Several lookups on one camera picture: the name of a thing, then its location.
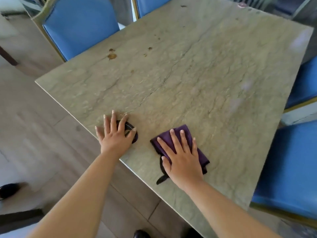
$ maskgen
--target blue chair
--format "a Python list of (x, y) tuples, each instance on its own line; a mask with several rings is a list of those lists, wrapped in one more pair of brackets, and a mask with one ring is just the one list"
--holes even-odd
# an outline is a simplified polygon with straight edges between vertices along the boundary
[(298, 108), (315, 102), (317, 97), (317, 57), (299, 68), (294, 86), (286, 103), (286, 109)]
[(132, 0), (134, 11), (136, 12), (137, 19), (144, 17), (146, 14), (154, 11), (155, 9), (163, 6), (170, 0)]
[(317, 227), (317, 120), (277, 130), (251, 207)]
[(49, 0), (33, 21), (66, 61), (119, 31), (109, 0)]

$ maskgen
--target purple cloth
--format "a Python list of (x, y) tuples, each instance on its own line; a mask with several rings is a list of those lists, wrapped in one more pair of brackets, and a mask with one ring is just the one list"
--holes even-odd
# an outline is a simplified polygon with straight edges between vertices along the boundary
[[(181, 143), (181, 138), (180, 138), (180, 131), (184, 130), (185, 131), (185, 136), (188, 142), (188, 146), (190, 148), (190, 150), (192, 151), (192, 146), (193, 146), (193, 139), (192, 139), (192, 135), (189, 132), (189, 129), (187, 127), (186, 124), (178, 127), (178, 128), (174, 128), (176, 137), (178, 138), (178, 140)], [(165, 156), (166, 158), (168, 158), (168, 160), (170, 161), (170, 163), (172, 164), (171, 159), (169, 158), (169, 156), (167, 155), (167, 153), (163, 150), (163, 148), (160, 146), (160, 144), (157, 141), (157, 138), (160, 137), (162, 140), (165, 141), (165, 143), (174, 151), (174, 153), (176, 153), (171, 135), (170, 135), (170, 131), (166, 131), (164, 133), (161, 133), (160, 135), (154, 137), (153, 139), (151, 139), (151, 144), (154, 146), (156, 152), (158, 154), (160, 154), (161, 156)], [(207, 164), (209, 164), (209, 160), (207, 159), (207, 157), (203, 154), (203, 152), (201, 152), (200, 149), (198, 149), (198, 158), (199, 158), (199, 162), (202, 168), (205, 168), (205, 166)]]

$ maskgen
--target finger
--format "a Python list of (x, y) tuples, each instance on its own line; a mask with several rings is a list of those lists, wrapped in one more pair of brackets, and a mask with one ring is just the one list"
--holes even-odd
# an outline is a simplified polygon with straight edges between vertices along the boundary
[(168, 158), (166, 158), (165, 156), (162, 156), (162, 160), (163, 160), (163, 167), (166, 171), (166, 173), (168, 174), (168, 176), (170, 175), (171, 169), (172, 169), (172, 165), (170, 164), (170, 162), (168, 161)]
[(187, 154), (190, 154), (191, 150), (190, 150), (190, 148), (188, 146), (188, 142), (187, 142), (184, 130), (180, 131), (180, 139), (182, 141), (182, 147), (183, 147), (184, 152), (187, 153)]
[(134, 139), (135, 134), (137, 133), (137, 128), (134, 127), (128, 134), (127, 139), (131, 140), (131, 143)]
[(119, 127), (118, 127), (118, 132), (119, 133), (124, 133), (124, 130), (125, 130), (125, 122), (126, 120), (128, 119), (129, 115), (128, 114), (125, 114), (123, 116), (123, 118), (120, 120), (120, 123), (119, 123)]
[(102, 128), (95, 126), (95, 129), (96, 129), (96, 134), (97, 134), (98, 141), (101, 144), (101, 142), (105, 138), (105, 135), (102, 133)]
[(192, 155), (195, 156), (198, 159), (198, 149), (197, 149), (196, 138), (193, 138)]
[(109, 119), (108, 117), (104, 114), (103, 115), (103, 126), (105, 128), (105, 134), (109, 134), (110, 133), (110, 123), (109, 123)]
[(184, 150), (183, 150), (178, 138), (176, 137), (175, 131), (173, 129), (170, 130), (170, 135), (171, 135), (172, 141), (174, 143), (176, 153), (177, 154), (184, 153)]
[(117, 132), (117, 117), (114, 110), (112, 110), (111, 122), (110, 122), (110, 132)]
[(164, 149), (164, 151), (166, 152), (166, 154), (170, 157), (170, 159), (173, 161), (173, 157), (175, 155), (174, 151), (160, 138), (157, 138), (158, 143), (160, 144), (160, 146), (162, 147), (162, 149)]

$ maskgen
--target hand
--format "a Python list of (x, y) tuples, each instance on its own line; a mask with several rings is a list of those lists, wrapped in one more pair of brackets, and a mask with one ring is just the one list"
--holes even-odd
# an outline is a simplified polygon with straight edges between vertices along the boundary
[(158, 143), (172, 161), (171, 165), (168, 159), (162, 156), (163, 166), (171, 180), (186, 192), (188, 188), (204, 180), (198, 159), (196, 139), (193, 138), (193, 148), (191, 152), (184, 130), (180, 131), (182, 144), (180, 144), (173, 129), (170, 130), (170, 135), (176, 149), (176, 154), (161, 138), (157, 139)]
[(96, 126), (98, 141), (101, 145), (101, 153), (113, 152), (115, 157), (119, 160), (129, 149), (137, 129), (133, 128), (125, 137), (125, 122), (127, 119), (128, 114), (121, 119), (117, 129), (117, 118), (114, 110), (112, 111), (111, 122), (109, 122), (107, 116), (104, 115), (104, 128)]

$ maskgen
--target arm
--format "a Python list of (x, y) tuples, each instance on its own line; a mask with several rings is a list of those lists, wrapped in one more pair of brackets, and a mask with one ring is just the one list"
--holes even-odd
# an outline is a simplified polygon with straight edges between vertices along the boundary
[(28, 238), (93, 238), (96, 236), (106, 192), (120, 157), (132, 144), (136, 129), (124, 135), (127, 115), (118, 130), (113, 112), (104, 117), (104, 130), (96, 127), (101, 154), (65, 196), (39, 222)]
[(164, 169), (172, 181), (193, 200), (219, 238), (280, 237), (204, 182), (195, 138), (191, 152), (183, 130), (180, 132), (182, 144), (174, 130), (170, 133), (176, 154), (158, 138), (158, 142), (172, 160), (171, 165), (167, 158), (163, 157)]

